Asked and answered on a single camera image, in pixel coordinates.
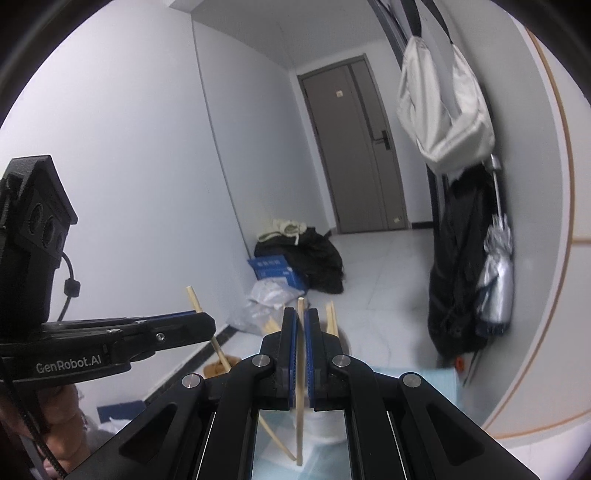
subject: black bag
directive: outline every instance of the black bag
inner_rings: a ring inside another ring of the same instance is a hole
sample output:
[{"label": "black bag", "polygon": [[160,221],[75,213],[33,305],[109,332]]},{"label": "black bag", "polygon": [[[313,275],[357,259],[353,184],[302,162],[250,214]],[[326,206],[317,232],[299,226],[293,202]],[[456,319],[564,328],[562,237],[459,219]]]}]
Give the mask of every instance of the black bag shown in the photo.
[{"label": "black bag", "polygon": [[486,346],[476,334],[476,284],[494,213],[491,175],[483,166],[467,169],[450,187],[429,282],[429,335],[446,359]]},{"label": "black bag", "polygon": [[325,237],[308,227],[296,238],[275,236],[258,242],[255,257],[283,255],[291,268],[314,290],[343,293],[343,260],[339,251]]}]

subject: umbrella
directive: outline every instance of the umbrella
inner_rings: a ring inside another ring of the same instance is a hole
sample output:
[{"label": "umbrella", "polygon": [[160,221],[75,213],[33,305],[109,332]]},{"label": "umbrella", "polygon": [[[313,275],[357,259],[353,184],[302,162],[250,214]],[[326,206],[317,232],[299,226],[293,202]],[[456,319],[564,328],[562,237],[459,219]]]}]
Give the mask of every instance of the umbrella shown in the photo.
[{"label": "umbrella", "polygon": [[513,308],[513,238],[507,215],[502,213],[497,172],[499,159],[491,155],[486,162],[495,183],[497,215],[493,215],[484,240],[486,260],[476,286],[476,333],[483,337],[503,335],[511,322]]}]

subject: door handle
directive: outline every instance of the door handle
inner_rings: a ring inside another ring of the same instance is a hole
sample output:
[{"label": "door handle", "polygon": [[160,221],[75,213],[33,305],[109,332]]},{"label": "door handle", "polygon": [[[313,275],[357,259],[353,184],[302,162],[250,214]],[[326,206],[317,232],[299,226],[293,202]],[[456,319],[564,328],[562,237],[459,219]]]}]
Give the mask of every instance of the door handle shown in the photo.
[{"label": "door handle", "polygon": [[386,132],[386,130],[382,130],[382,137],[374,138],[374,143],[383,143],[386,150],[392,150],[390,147],[390,140],[388,139],[388,132]]}]

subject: metal screw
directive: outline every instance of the metal screw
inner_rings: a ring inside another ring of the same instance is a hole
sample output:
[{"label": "metal screw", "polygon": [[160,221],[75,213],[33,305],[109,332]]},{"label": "metal screw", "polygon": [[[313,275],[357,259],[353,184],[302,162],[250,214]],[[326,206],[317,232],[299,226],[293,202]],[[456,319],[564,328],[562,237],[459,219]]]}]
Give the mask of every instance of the metal screw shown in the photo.
[{"label": "metal screw", "polygon": [[183,377],[181,383],[185,388],[195,388],[201,383],[201,377],[197,374],[188,374]]},{"label": "metal screw", "polygon": [[416,374],[407,374],[404,375],[402,381],[407,387],[417,388],[421,384],[421,377]]},{"label": "metal screw", "polygon": [[335,355],[333,357],[333,364],[337,367],[346,367],[351,363],[351,359],[346,355]]},{"label": "metal screw", "polygon": [[252,364],[255,367],[266,367],[271,363],[271,359],[268,355],[255,355],[252,357]]}]

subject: black strap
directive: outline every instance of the black strap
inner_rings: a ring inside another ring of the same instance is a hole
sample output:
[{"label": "black strap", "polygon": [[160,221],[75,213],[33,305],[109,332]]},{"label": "black strap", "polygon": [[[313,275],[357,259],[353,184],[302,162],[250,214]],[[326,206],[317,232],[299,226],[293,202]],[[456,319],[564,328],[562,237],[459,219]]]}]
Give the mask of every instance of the black strap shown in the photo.
[{"label": "black strap", "polygon": [[[435,5],[435,2],[433,2],[433,0],[421,1],[424,3],[425,7],[427,7],[427,9],[431,12],[431,15],[435,17],[435,20],[437,20],[443,31],[446,33],[447,38],[449,38],[449,40],[451,41],[452,38],[449,34],[447,24],[445,23],[445,20],[443,19],[441,12],[437,8],[437,5]],[[400,3],[402,3],[402,8],[404,8],[404,13],[407,16],[408,25],[410,25],[411,33],[415,37],[421,37],[423,33],[423,26],[421,24],[421,17],[418,13],[418,8],[417,4],[415,3],[415,0],[400,0]]]}]

